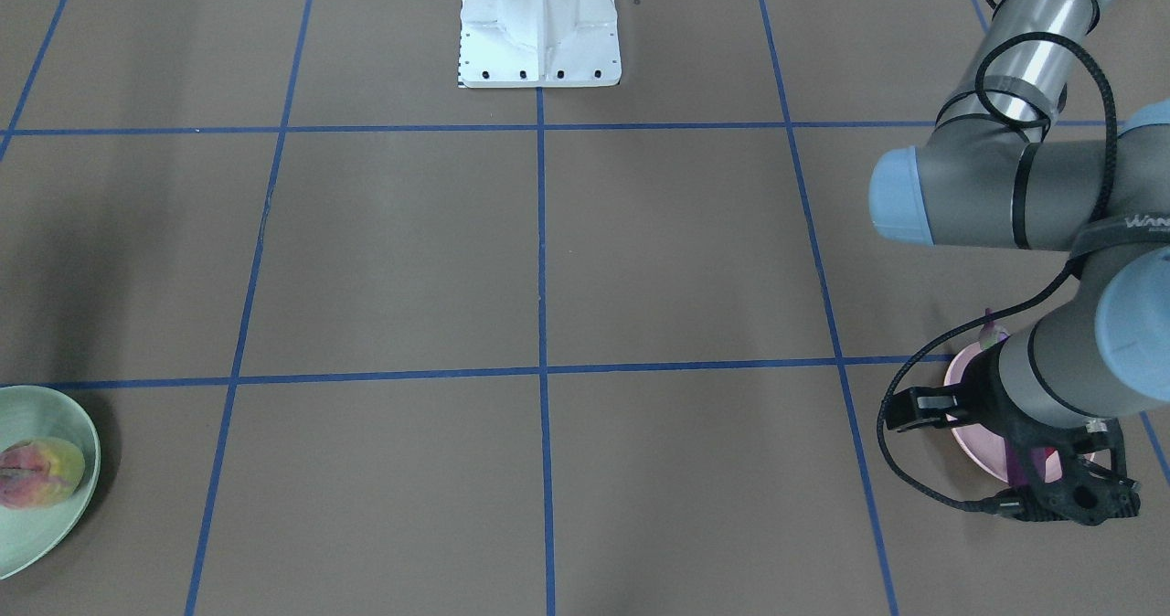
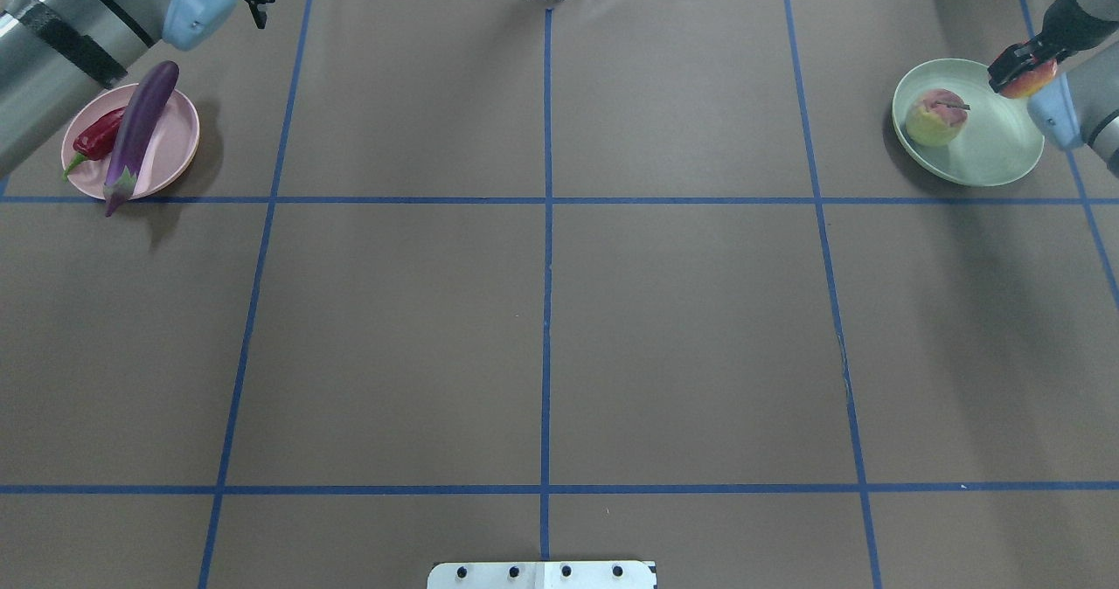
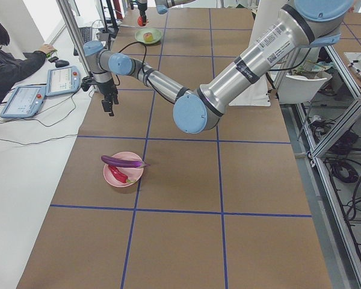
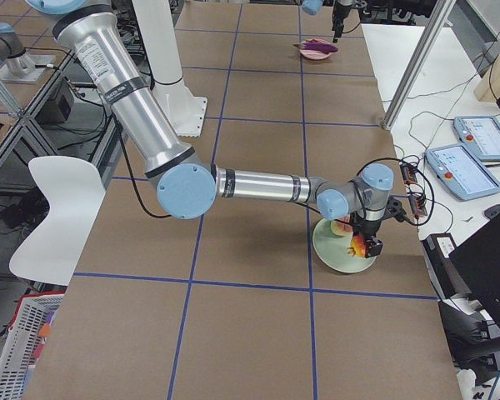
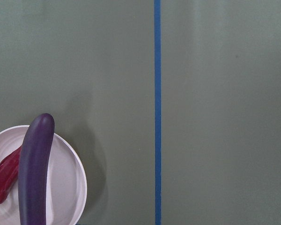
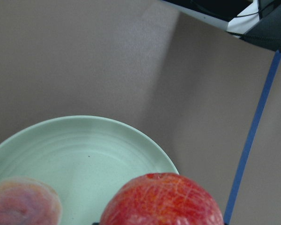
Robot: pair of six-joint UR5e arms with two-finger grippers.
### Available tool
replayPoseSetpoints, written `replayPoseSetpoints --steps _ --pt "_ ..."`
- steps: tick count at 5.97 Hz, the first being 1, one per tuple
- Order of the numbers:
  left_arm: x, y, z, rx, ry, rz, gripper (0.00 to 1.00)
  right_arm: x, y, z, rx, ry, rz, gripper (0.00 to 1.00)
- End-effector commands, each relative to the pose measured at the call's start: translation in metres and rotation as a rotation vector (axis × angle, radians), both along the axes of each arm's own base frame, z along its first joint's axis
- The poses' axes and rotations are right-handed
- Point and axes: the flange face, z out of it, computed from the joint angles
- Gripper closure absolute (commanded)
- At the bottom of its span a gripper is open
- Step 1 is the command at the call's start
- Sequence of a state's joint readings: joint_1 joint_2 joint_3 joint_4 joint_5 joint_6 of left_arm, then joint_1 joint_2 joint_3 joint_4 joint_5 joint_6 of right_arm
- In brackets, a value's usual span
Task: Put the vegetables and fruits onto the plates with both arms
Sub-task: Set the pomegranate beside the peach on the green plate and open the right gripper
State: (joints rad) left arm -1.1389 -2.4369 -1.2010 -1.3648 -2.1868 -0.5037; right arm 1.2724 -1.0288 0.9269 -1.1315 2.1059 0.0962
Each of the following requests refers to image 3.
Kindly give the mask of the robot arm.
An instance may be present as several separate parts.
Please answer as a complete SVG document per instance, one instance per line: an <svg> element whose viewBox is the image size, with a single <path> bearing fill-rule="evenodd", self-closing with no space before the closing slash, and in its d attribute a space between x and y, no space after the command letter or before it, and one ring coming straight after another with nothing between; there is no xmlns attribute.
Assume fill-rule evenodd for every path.
<svg viewBox="0 0 361 289"><path fill-rule="evenodd" d="M256 41L210 83L194 91L144 61L106 50L97 40L83 45L84 55L94 83L105 97L117 96L113 75L131 76L174 105L173 119L181 131L198 134L214 128L229 103L293 49L338 42L339 27L352 5L352 1L288 1Z"/></svg>
<svg viewBox="0 0 361 289"><path fill-rule="evenodd" d="M154 2L158 14L165 14L172 7L181 4L188 4L190 2L194 2L194 0L154 0ZM144 21L147 21L147 17L146 17L146 10L148 8L147 3L148 2L146 0L128 1L128 4L130 5L130 8L132 10L134 9L134 5L138 7L140 17Z"/></svg>

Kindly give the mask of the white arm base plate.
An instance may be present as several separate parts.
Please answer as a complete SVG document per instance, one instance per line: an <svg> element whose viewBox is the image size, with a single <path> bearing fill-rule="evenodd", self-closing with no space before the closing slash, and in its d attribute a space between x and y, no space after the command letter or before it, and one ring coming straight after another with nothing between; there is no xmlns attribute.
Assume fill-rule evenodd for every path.
<svg viewBox="0 0 361 289"><path fill-rule="evenodd" d="M229 103L229 106L269 107L270 105L267 80L264 76Z"/></svg>

